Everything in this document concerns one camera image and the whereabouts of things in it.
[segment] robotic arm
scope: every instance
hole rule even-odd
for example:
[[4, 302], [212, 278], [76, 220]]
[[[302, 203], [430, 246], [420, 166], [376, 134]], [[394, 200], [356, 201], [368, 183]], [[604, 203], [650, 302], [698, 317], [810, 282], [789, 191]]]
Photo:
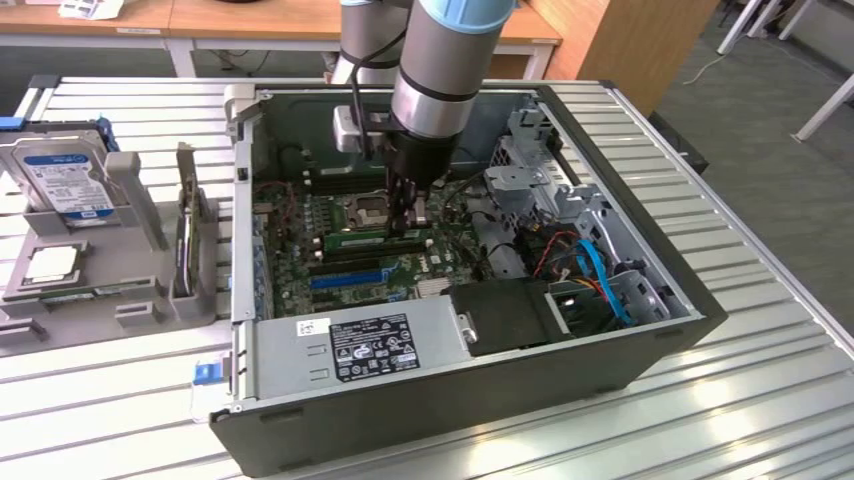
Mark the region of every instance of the robotic arm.
[[[352, 82], [358, 65], [354, 89], [394, 78], [395, 90], [391, 112], [359, 111], [360, 104], [338, 107], [335, 135], [342, 151], [362, 146], [383, 152], [392, 235], [427, 226], [430, 186], [447, 173], [514, 5], [515, 0], [342, 0], [332, 81]], [[403, 47], [388, 47], [404, 28]]]

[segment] slatted metal surface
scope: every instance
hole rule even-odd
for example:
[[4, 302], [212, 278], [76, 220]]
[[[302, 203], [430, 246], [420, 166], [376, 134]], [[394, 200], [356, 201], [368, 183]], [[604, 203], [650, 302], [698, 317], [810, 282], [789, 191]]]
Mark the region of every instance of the slatted metal surface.
[[[232, 158], [219, 133], [220, 82], [67, 78], [43, 118], [111, 118], [123, 149], [143, 152], [143, 181], [163, 201], [176, 188], [176, 142], [193, 144], [205, 191], [227, 202]], [[620, 392], [282, 478], [854, 477], [850, 338], [675, 153], [661, 148], [619, 94], [590, 82], [554, 88], [730, 319]], [[3, 279], [25, 231], [9, 185], [0, 181]], [[219, 309], [226, 317], [226, 295]], [[222, 321], [0, 359], [0, 478], [240, 478], [208, 427], [192, 423], [187, 388], [196, 359], [228, 342]]]

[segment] gray floor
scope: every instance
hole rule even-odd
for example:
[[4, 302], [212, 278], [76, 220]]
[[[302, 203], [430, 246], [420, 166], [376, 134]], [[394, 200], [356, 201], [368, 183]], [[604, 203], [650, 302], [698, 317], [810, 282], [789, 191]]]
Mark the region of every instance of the gray floor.
[[[830, 97], [843, 77], [829, 80], [777, 41], [743, 39], [730, 56], [685, 86], [714, 58], [723, 29], [715, 20], [699, 39], [659, 113], [711, 163], [706, 180], [783, 263], [854, 331], [854, 110], [843, 108], [806, 144], [790, 137]], [[235, 62], [254, 70], [263, 55]], [[196, 52], [200, 76], [220, 72], [219, 60]], [[35, 73], [75, 76], [171, 76], [161, 51], [3, 48], [0, 114], [15, 111]], [[319, 76], [314, 53], [274, 53], [258, 76]]]
[[658, 112], [706, 156], [706, 181], [854, 332], [854, 110], [841, 108], [806, 143], [790, 136], [845, 77], [790, 44], [745, 38], [682, 85], [718, 58], [725, 34], [713, 19]]

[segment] warning label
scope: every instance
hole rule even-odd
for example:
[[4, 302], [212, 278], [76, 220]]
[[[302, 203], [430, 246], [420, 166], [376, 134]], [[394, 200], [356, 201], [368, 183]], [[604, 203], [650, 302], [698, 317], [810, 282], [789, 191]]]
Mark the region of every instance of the warning label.
[[24, 163], [59, 213], [73, 219], [93, 219], [113, 212], [104, 185], [92, 178], [85, 155], [31, 156]]
[[330, 340], [342, 382], [420, 367], [404, 314], [332, 324]]

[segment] wooden cabinet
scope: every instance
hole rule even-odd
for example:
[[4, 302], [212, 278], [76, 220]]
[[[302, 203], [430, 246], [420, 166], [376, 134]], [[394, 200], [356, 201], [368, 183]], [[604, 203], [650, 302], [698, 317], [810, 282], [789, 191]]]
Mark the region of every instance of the wooden cabinet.
[[546, 78], [611, 80], [649, 115], [718, 0], [528, 0], [528, 4], [563, 37]]

